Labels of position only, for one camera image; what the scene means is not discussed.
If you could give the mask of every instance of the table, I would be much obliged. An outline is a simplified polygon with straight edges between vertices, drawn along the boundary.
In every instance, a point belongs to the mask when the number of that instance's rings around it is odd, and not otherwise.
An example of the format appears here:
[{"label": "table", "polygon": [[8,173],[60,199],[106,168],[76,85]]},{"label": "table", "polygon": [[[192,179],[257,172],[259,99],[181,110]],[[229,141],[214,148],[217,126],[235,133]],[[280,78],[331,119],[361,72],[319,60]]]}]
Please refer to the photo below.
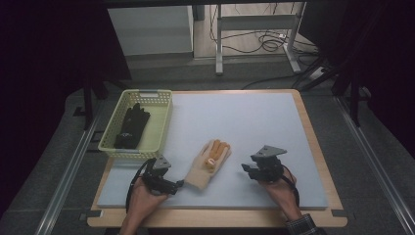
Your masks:
[{"label": "table", "polygon": [[[328,199],[328,208],[324,211],[302,211],[310,213],[317,226],[342,227],[346,226],[347,218],[342,215],[343,206],[336,187],[326,165],[323,154],[314,134],[301,96],[296,90],[227,90],[227,91],[176,91],[174,94],[249,94],[249,93],[291,93],[299,111],[302,126],[322,179]],[[125,217],[125,209],[101,209],[97,206],[101,190],[107,180],[113,160],[109,159],[97,190],[91,211],[98,211],[99,216],[90,216],[87,221],[93,227],[121,227]],[[143,227],[284,227],[286,218],[279,210],[177,210],[158,209],[142,224]]]}]

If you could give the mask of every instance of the metal rail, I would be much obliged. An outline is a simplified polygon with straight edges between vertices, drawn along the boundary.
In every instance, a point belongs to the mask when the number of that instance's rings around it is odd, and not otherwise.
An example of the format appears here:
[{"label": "metal rail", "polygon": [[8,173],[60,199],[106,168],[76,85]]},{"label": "metal rail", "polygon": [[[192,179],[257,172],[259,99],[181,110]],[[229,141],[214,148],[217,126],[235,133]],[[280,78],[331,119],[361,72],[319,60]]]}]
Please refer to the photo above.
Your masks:
[{"label": "metal rail", "polygon": [[59,213],[64,205],[65,199],[67,198],[70,186],[73,183],[73,180],[76,176],[76,173],[79,169],[80,163],[82,162],[83,156],[85,155],[88,144],[92,138],[95,127],[97,126],[98,120],[101,116],[103,101],[98,101],[96,105],[96,114],[90,127],[85,130],[82,134],[82,137],[70,158],[67,168],[62,175],[61,181],[58,184],[58,187],[55,190],[52,199],[46,208],[43,217],[41,218],[39,225],[36,229],[35,234],[51,234],[56,220],[58,219]]},{"label": "metal rail", "polygon": [[355,138],[357,144],[362,150],[367,163],[369,164],[373,173],[375,174],[376,179],[381,185],[381,188],[384,191],[385,196],[389,200],[401,225],[403,226],[403,229],[405,230],[406,234],[414,235],[415,219],[412,215],[411,210],[404,202],[400,193],[394,187],[391,179],[388,177],[388,174],[382,167],[381,162],[379,161],[375,151],[372,149],[369,141],[366,139],[366,136],[364,135],[363,131],[359,127],[356,127],[354,125],[353,120],[348,115],[348,107],[345,99],[336,97],[335,100],[341,107],[343,116],[346,120],[348,127],[351,130],[353,137]]}]

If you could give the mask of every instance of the sleeve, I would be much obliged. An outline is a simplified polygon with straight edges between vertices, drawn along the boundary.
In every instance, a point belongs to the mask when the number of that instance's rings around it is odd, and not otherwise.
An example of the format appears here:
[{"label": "sleeve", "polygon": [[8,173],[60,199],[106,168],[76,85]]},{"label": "sleeve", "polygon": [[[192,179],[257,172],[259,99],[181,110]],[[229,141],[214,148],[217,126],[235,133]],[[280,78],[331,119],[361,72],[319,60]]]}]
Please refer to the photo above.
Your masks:
[{"label": "sleeve", "polygon": [[323,235],[326,234],[322,229],[315,226],[309,213],[302,218],[286,222],[291,235]]}]

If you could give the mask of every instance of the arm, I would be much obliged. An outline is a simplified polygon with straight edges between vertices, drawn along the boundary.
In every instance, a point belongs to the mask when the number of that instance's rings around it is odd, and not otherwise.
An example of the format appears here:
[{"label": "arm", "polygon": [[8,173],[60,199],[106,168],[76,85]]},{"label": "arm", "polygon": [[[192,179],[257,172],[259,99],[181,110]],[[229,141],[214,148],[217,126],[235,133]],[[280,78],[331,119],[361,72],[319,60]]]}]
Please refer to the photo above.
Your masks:
[{"label": "arm", "polygon": [[119,234],[135,235],[144,218],[150,215],[166,199],[167,195],[153,195],[139,177],[134,184],[128,213],[122,222]]},{"label": "arm", "polygon": [[[296,184],[297,179],[284,168],[284,175]],[[259,182],[268,192],[272,201],[276,203],[288,219],[287,228],[291,235],[309,234],[321,235],[326,234],[324,230],[318,229],[309,214],[302,215],[300,208],[296,203],[296,196],[293,189],[287,182],[280,179],[277,182]]]}]

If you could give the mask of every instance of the metal frame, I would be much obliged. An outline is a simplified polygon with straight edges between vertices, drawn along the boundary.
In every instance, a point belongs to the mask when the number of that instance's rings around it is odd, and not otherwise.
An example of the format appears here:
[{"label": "metal frame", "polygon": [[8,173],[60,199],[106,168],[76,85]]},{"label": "metal frame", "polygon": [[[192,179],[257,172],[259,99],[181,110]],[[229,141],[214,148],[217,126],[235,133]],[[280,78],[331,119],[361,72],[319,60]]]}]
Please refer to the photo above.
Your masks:
[{"label": "metal frame", "polygon": [[88,144],[92,139],[95,127],[97,126],[97,123],[101,117],[101,111],[103,110],[103,106],[103,101],[97,102],[96,115],[92,120],[92,123],[89,126],[89,128],[83,132],[82,137],[79,140],[79,143],[76,147],[76,150],[70,158],[68,166],[62,175],[61,181],[59,182],[59,185],[55,190],[55,193],[48,207],[46,208],[45,213],[43,213],[43,217],[41,218],[35,232],[36,235],[52,233],[56,220],[58,219],[58,216],[64,205],[65,199],[67,198],[70,186],[72,185],[73,180],[75,179],[76,173],[82,162],[83,156],[85,155]]},{"label": "metal frame", "polygon": [[255,29],[290,29],[289,40],[283,48],[293,72],[299,73],[300,66],[293,53],[293,44],[300,27],[304,6],[305,3],[301,2],[294,15],[222,17],[221,5],[217,5],[216,74],[223,75],[222,31]]},{"label": "metal frame", "polygon": [[360,127],[354,124],[354,121],[348,113],[347,103],[343,97],[334,98],[339,107],[342,110],[343,117],[347,123],[348,128],[351,131],[354,139],[356,140],[360,150],[362,151],[367,163],[372,169],[373,174],[379,182],[382,190],[388,201],[390,202],[392,209],[394,210],[397,218],[399,219],[403,229],[406,234],[413,235],[415,234],[415,217],[412,214],[412,211],[405,203],[403,197],[394,187],[393,182],[389,178],[387,172],[382,166],[381,162],[378,159],[378,155],[373,150],[369,141],[366,139],[364,132]]}]

